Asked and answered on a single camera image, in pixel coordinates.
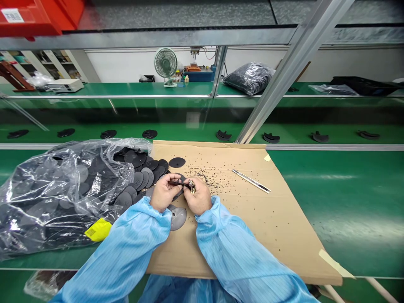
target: tape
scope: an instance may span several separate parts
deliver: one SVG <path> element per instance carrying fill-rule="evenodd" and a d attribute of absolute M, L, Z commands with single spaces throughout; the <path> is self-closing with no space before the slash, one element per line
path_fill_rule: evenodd
<path fill-rule="evenodd" d="M 347 271 L 345 268 L 341 266 L 337 261 L 335 261 L 331 256 L 324 250 L 321 249 L 319 252 L 319 256 L 323 258 L 328 264 L 330 264 L 338 273 L 344 278 L 353 278 L 356 279 L 353 274 Z"/>

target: red crate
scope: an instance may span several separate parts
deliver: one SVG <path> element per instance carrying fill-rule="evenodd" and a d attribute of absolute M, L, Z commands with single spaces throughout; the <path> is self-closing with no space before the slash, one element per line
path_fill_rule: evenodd
<path fill-rule="evenodd" d="M 76 30 L 84 6 L 85 0 L 0 0 L 0 37 L 54 36 Z"/>

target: green fan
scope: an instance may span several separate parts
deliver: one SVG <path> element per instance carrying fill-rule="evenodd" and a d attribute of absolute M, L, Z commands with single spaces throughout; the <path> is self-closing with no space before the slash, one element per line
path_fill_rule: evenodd
<path fill-rule="evenodd" d="M 177 87 L 177 83 L 173 83 L 172 75 L 177 70 L 177 57 L 171 48 L 160 48 L 154 57 L 154 68 L 156 72 L 163 78 L 168 78 L 164 82 L 164 87 Z"/>

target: hand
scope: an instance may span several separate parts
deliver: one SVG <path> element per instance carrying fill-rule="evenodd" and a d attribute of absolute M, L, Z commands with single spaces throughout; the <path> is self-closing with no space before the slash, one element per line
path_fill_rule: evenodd
<path fill-rule="evenodd" d="M 205 211 L 212 208 L 209 187 L 197 176 L 186 179 L 184 183 L 189 184 L 189 180 L 192 180 L 195 184 L 195 193 L 191 194 L 189 188 L 184 186 L 185 199 L 195 215 L 202 215 Z"/>
<path fill-rule="evenodd" d="M 178 174 L 166 174 L 160 180 L 158 180 L 150 200 L 151 207 L 158 212 L 163 213 L 167 206 L 172 202 L 174 196 L 183 188 L 182 185 L 168 184 L 168 181 L 178 181 L 180 178 L 181 175 Z"/>

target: cardboard sheet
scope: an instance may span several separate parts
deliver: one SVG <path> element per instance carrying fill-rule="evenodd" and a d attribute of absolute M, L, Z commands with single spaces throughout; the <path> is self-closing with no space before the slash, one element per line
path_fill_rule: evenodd
<path fill-rule="evenodd" d="M 200 176 L 212 195 L 219 195 L 230 213 L 241 217 L 264 245 L 305 283 L 341 285 L 341 275 L 323 258 L 324 249 L 295 197 L 273 161 L 267 161 L 264 144 L 226 144 L 154 140 L 152 157 L 186 163 L 172 173 Z M 267 194 L 232 169 L 255 179 L 272 192 Z M 148 273 L 214 279 L 196 239 L 197 223 L 181 195 L 173 204 L 187 211 L 185 224 L 172 231 L 152 255 Z"/>

